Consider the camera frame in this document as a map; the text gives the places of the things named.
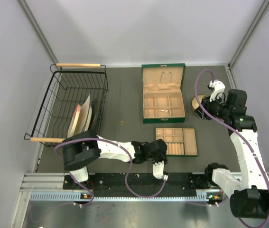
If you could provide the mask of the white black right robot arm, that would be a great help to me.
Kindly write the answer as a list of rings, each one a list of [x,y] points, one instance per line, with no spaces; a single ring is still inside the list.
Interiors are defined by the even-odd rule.
[[[204,175],[204,183],[209,188],[218,185],[224,191],[236,218],[269,219],[269,178],[262,163],[255,120],[246,115],[247,93],[231,89],[225,95],[226,100],[221,99],[223,95],[223,92],[196,95],[193,99],[198,105],[195,112],[202,119],[213,119],[228,128],[241,180],[233,177],[225,166],[216,164]]]

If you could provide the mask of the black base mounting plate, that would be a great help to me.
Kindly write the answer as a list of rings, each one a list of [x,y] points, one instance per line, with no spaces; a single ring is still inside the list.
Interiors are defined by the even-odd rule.
[[[125,173],[94,173],[90,174],[88,181],[82,184],[88,188],[104,189],[106,187],[113,188],[115,186],[126,187],[128,185],[134,189],[138,186],[161,186],[163,180],[156,179],[152,173],[130,173],[125,179]],[[191,172],[173,172],[168,174],[167,185],[180,186],[186,190],[193,189],[217,189],[218,186],[210,182],[204,173]]]

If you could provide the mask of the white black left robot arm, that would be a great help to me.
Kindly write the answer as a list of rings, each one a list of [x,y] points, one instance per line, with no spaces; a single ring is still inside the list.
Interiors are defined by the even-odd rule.
[[[167,145],[162,140],[152,142],[117,142],[104,139],[93,130],[71,136],[55,147],[55,152],[62,149],[64,170],[74,177],[79,188],[86,188],[90,183],[88,164],[97,159],[114,159],[125,163],[142,164],[152,162],[152,173],[156,179],[167,180],[164,173],[167,163]]]

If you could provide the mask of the white plate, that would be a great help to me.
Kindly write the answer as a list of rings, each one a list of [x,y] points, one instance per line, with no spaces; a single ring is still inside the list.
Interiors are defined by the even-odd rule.
[[[92,106],[91,106],[90,94],[88,95],[86,101],[84,102],[84,104],[81,107],[82,107],[82,111],[83,111],[83,115],[82,115],[83,118],[80,122],[79,130],[76,134],[85,132],[89,128],[91,116],[92,116]]]

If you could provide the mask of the green jewelry box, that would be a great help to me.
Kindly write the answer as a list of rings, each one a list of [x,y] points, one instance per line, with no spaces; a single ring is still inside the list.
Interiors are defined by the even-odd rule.
[[[144,64],[142,72],[143,123],[183,123],[182,95],[185,63]]]

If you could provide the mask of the beige ceramic bowl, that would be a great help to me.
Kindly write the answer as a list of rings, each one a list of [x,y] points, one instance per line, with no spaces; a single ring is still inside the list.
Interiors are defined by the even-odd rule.
[[[207,95],[198,95],[198,100],[200,103],[202,103],[203,98],[206,98]],[[193,97],[192,102],[191,102],[191,106],[192,106],[192,110],[193,112],[198,115],[200,118],[202,118],[203,115],[203,111],[200,108],[198,101],[196,99],[196,97]]]

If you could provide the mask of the pink rimmed plate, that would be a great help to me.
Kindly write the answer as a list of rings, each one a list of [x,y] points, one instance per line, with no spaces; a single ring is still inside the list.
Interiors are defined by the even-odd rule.
[[[73,112],[72,118],[71,118],[71,122],[67,131],[67,137],[72,137],[73,135],[75,135],[78,130],[79,130],[79,126],[80,126],[80,122],[82,120],[82,115],[83,115],[83,111],[82,111],[82,107],[81,105],[77,104],[75,107],[75,110]]]

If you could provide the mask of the green jewelry tray insert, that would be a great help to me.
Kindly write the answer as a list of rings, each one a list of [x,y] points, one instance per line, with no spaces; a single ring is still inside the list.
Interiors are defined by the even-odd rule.
[[[194,128],[156,128],[156,140],[162,139],[167,145],[167,156],[198,156]]]

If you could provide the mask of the dark plate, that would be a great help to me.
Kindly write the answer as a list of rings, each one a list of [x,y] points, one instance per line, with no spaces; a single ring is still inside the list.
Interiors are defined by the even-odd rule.
[[[89,125],[89,130],[94,130],[96,133],[98,133],[102,121],[102,103],[98,99],[94,99],[91,105],[92,105],[92,116]]]

